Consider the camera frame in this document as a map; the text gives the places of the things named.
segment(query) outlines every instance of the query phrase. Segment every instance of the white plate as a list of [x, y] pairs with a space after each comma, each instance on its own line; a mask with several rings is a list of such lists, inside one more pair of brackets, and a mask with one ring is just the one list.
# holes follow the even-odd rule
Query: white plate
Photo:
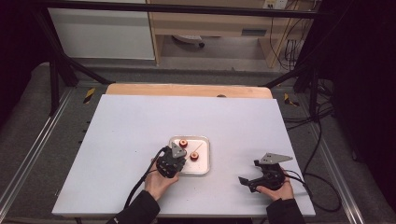
[[[181, 170], [182, 175], [204, 175], [209, 172], [209, 140], [204, 136], [178, 135], [169, 140], [169, 147], [172, 142], [178, 145], [181, 139], [187, 140], [188, 144], [184, 148], [187, 151], [186, 164]], [[197, 161], [190, 159], [190, 154], [195, 151], [199, 154]]]

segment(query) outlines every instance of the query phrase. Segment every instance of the cord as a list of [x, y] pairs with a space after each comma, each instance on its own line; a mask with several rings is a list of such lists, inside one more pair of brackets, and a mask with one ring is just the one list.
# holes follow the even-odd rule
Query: cord
[[311, 175], [311, 176], [313, 176], [314, 178], [317, 178], [317, 179], [319, 179], [319, 180], [325, 182], [327, 185], [329, 185], [329, 186], [332, 188], [332, 190], [335, 192], [335, 195], [336, 195], [337, 201], [338, 201], [337, 206], [336, 206], [335, 208], [333, 208], [333, 209], [331, 209], [331, 208], [325, 208], [325, 207], [323, 207], [322, 205], [319, 205], [318, 203], [316, 203], [316, 202], [314, 201], [314, 194], [312, 193], [311, 189], [308, 187], [308, 185], [301, 179], [301, 177], [300, 177], [296, 172], [291, 171], [291, 170], [285, 170], [285, 171], [286, 171], [286, 172], [294, 173], [294, 174], [296, 174], [296, 175], [298, 176], [298, 177], [296, 177], [296, 176], [292, 176], [292, 175], [285, 175], [286, 177], [288, 177], [288, 178], [290, 178], [290, 179], [297, 180], [298, 182], [300, 182], [300, 183], [303, 184], [303, 187], [305, 188], [306, 192], [308, 193], [308, 196], [309, 196], [309, 198], [311, 199], [312, 204], [313, 204], [314, 206], [316, 206], [317, 208], [319, 208], [319, 209], [321, 209], [321, 210], [323, 210], [323, 211], [329, 212], [329, 213], [337, 212], [338, 210], [340, 210], [340, 208], [341, 208], [341, 206], [342, 206], [342, 203], [341, 203], [341, 196], [340, 196], [338, 190], [334, 187], [334, 185], [333, 185], [332, 183], [330, 183], [329, 181], [325, 180], [324, 178], [322, 178], [322, 177], [320, 177], [320, 176], [318, 176], [318, 175], [309, 174], [309, 173], [304, 173], [304, 174], [303, 174], [303, 175]]
[[280, 65], [283, 69], [288, 70], [288, 68], [285, 67], [285, 66], [287, 66], [287, 65], [286, 65], [286, 64], [283, 64], [283, 63], [280, 61], [279, 57], [277, 57], [276, 52], [275, 52], [275, 50], [274, 50], [274, 47], [273, 47], [273, 45], [272, 45], [272, 32], [273, 32], [272, 30], [273, 30], [273, 27], [274, 27], [274, 17], [271, 18], [270, 47], [271, 47], [272, 52], [275, 54], [276, 60], [279, 62], [279, 65]]
[[[308, 195], [309, 195], [309, 197], [310, 197], [310, 199], [311, 199], [311, 201], [312, 201], [312, 204], [313, 204], [315, 207], [317, 207], [317, 208], [319, 208], [319, 209], [321, 209], [321, 210], [323, 210], [323, 211], [326, 211], [326, 212], [337, 212], [338, 210], [340, 210], [340, 208], [341, 208], [341, 206], [342, 206], [342, 200], [341, 200], [341, 196], [340, 196], [338, 190], [335, 188], [335, 186], [334, 186], [331, 182], [329, 182], [329, 181], [327, 181], [326, 179], [324, 179], [323, 177], [321, 177], [321, 176], [319, 176], [319, 175], [314, 175], [314, 174], [308, 173], [308, 172], [306, 171], [306, 170], [308, 169], [309, 164], [310, 164], [311, 161], [313, 160], [315, 154], [317, 153], [317, 151], [318, 151], [318, 146], [319, 146], [320, 141], [321, 141], [321, 137], [322, 137], [322, 126], [321, 126], [321, 123], [320, 123], [320, 119], [322, 119], [322, 118], [328, 116], [329, 114], [331, 114], [331, 113], [333, 112], [332, 107], [329, 107], [329, 108], [326, 108], [326, 109], [323, 109], [323, 110], [321, 110], [321, 108], [322, 108], [324, 105], [329, 104], [330, 102], [331, 102], [331, 101], [327, 101], [327, 102], [325, 102], [325, 103], [319, 105], [319, 106], [318, 106], [318, 109], [317, 109], [317, 115], [314, 116], [314, 117], [318, 117], [318, 126], [319, 126], [318, 141], [317, 141], [317, 144], [315, 145], [314, 151], [311, 153], [311, 156], [309, 157], [308, 162], [306, 163], [306, 165], [305, 165], [305, 167], [304, 167], [304, 169], [303, 169], [302, 174], [303, 174], [303, 176], [312, 176], [312, 177], [314, 177], [314, 178], [316, 178], [316, 179], [318, 179], [318, 180], [321, 180], [322, 182], [324, 182], [324, 183], [327, 184], [328, 186], [330, 186], [330, 187], [332, 188], [332, 190], [335, 192], [335, 195], [336, 195], [336, 197], [337, 197], [337, 201], [338, 201], [337, 206], [336, 206], [335, 208], [325, 208], [324, 206], [322, 206], [322, 205], [316, 203], [316, 202], [314, 201], [314, 196], [313, 196], [312, 191], [310, 190], [310, 188], [307, 186], [307, 184], [301, 179], [301, 177], [300, 177], [297, 173], [295, 173], [295, 172], [293, 172], [293, 171], [287, 171], [287, 172], [292, 172], [292, 173], [296, 174], [298, 177], [291, 176], [291, 175], [285, 175], [285, 176], [287, 176], [287, 177], [289, 177], [289, 178], [292, 178], [292, 179], [295, 179], [295, 180], [297, 180], [297, 181], [299, 181], [300, 183], [303, 184], [304, 188], [305, 188], [306, 191], [308, 192]], [[307, 122], [313, 121], [313, 120], [314, 120], [314, 117], [311, 116], [311, 117], [303, 118], [303, 119], [284, 119], [284, 120], [285, 120], [285, 123], [300, 123], [299, 125], [293, 127], [293, 128], [295, 128], [295, 127], [301, 126], [301, 125], [303, 125], [303, 124], [306, 124]]]
[[140, 187], [140, 185], [142, 185], [142, 183], [145, 181], [148, 174], [153, 171], [156, 171], [156, 170], [150, 171], [150, 169], [162, 152], [165, 152], [165, 147], [161, 148], [161, 150], [157, 153], [157, 155], [155, 155], [155, 157], [152, 160], [151, 164], [149, 165], [147, 171], [143, 174], [143, 176], [140, 178], [140, 180], [137, 181], [136, 185], [134, 185], [134, 188], [131, 190], [131, 193], [129, 194], [128, 199], [125, 202], [124, 209], [129, 206], [129, 204], [131, 203], [132, 197], [134, 196], [134, 193], [137, 191], [137, 189]]

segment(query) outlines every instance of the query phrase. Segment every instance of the white cabinet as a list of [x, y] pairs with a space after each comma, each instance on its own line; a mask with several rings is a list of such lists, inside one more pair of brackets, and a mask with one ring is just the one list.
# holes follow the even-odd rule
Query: white cabinet
[[[101, 1], [146, 3], [144, 0]], [[155, 59], [147, 12], [49, 8], [49, 14], [70, 57]]]

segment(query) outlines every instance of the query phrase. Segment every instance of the controller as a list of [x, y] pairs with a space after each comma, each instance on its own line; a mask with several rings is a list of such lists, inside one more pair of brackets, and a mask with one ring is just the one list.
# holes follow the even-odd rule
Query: controller
[[162, 151], [164, 154], [157, 160], [157, 170], [163, 177], [173, 178], [183, 169], [187, 152], [173, 142], [172, 147], [163, 147]]
[[255, 166], [262, 168], [262, 177], [248, 180], [239, 176], [239, 182], [241, 185], [248, 186], [252, 193], [257, 191], [258, 186], [264, 186], [271, 190], [280, 189], [285, 181], [285, 174], [279, 162], [291, 159], [292, 157], [267, 153], [260, 161], [254, 161]]

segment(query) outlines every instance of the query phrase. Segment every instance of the white table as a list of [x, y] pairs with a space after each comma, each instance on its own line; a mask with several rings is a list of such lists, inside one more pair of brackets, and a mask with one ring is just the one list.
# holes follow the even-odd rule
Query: white table
[[[103, 95], [52, 213], [117, 214], [174, 135], [206, 136], [211, 167], [203, 176], [181, 176], [160, 199], [159, 217], [263, 217], [270, 199], [250, 193], [238, 176], [261, 177], [253, 161], [266, 152], [295, 158], [276, 100]], [[281, 166], [301, 174], [296, 160]], [[314, 216], [303, 186], [291, 183], [303, 215]]]

